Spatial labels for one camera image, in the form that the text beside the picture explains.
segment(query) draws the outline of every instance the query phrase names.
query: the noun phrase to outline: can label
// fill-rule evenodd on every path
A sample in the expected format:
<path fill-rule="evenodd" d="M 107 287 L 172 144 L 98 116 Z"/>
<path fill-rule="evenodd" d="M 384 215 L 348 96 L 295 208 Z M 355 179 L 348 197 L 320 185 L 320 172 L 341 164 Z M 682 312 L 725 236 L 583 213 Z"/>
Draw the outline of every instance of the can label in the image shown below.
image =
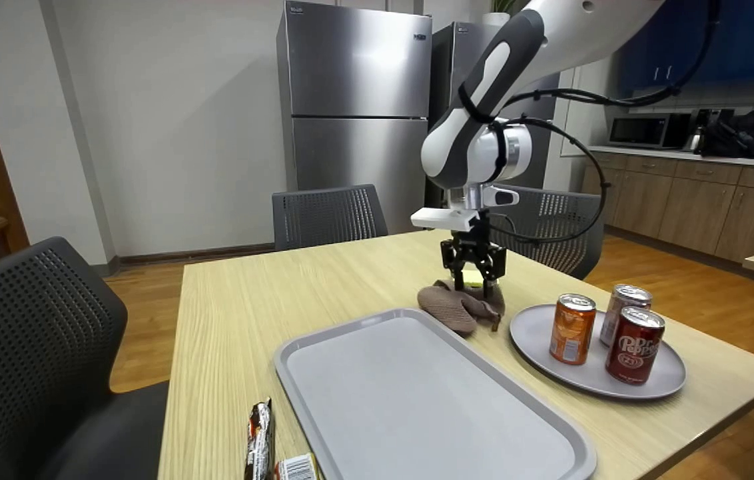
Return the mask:
<path fill-rule="evenodd" d="M 667 324 L 660 315 L 640 307 L 624 307 L 607 355 L 607 373 L 628 383 L 644 383 L 660 349 L 663 331 Z"/>
<path fill-rule="evenodd" d="M 615 284 L 613 287 L 613 295 L 609 295 L 609 304 L 607 304 L 607 312 L 604 312 L 604 324 L 600 328 L 600 344 L 609 347 L 613 344 L 613 336 L 617 331 L 617 323 L 620 323 L 620 308 L 624 307 L 641 307 L 641 308 L 651 308 L 651 293 L 636 287 L 636 284 Z"/>
<path fill-rule="evenodd" d="M 579 293 L 561 295 L 557 300 L 557 315 L 551 328 L 551 349 L 548 349 L 551 357 L 569 364 L 585 361 L 592 324 L 595 324 L 595 300 Z"/>

